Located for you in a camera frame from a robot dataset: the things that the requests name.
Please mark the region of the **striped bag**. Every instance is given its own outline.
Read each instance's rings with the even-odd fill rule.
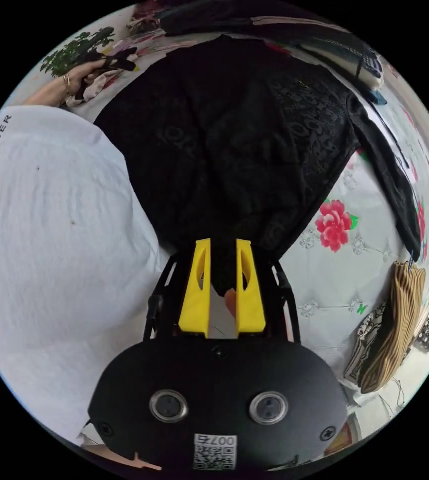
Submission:
[[[362,394],[375,392],[386,385],[396,373],[418,324],[426,271],[409,263],[396,262],[381,327],[358,379]]]

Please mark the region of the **patterned bag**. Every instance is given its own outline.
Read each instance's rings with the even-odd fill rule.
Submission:
[[[358,377],[362,394],[375,392],[386,385],[403,362],[419,320],[425,280],[426,270],[423,268],[413,265],[410,269],[408,262],[394,264],[381,327]]]
[[[349,380],[355,385],[358,385],[361,368],[369,358],[371,347],[381,327],[385,309],[386,302],[371,312],[363,320],[357,331],[358,338],[353,350],[353,355],[343,375],[346,380]]]

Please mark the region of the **leaf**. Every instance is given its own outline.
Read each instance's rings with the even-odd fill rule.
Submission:
[[[370,163],[370,159],[368,157],[368,154],[362,150],[360,153],[359,153],[360,157],[365,161],[365,162],[368,162]]]
[[[351,215],[351,230],[354,230],[358,226],[359,219],[359,217]]]

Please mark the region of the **person's arm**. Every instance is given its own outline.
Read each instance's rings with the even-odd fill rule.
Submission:
[[[66,97],[76,94],[81,88],[82,82],[93,83],[97,77],[94,71],[101,69],[104,65],[105,60],[99,60],[76,66],[67,73],[68,80],[63,77],[55,78],[31,95],[23,105],[59,107]]]

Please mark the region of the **black hanging garment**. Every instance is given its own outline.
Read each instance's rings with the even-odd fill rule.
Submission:
[[[222,36],[169,53],[95,125],[124,154],[161,241],[184,249],[212,239],[219,295],[236,286],[234,239],[281,258],[360,147],[401,239],[420,255],[411,186],[356,95],[326,68],[262,41]]]

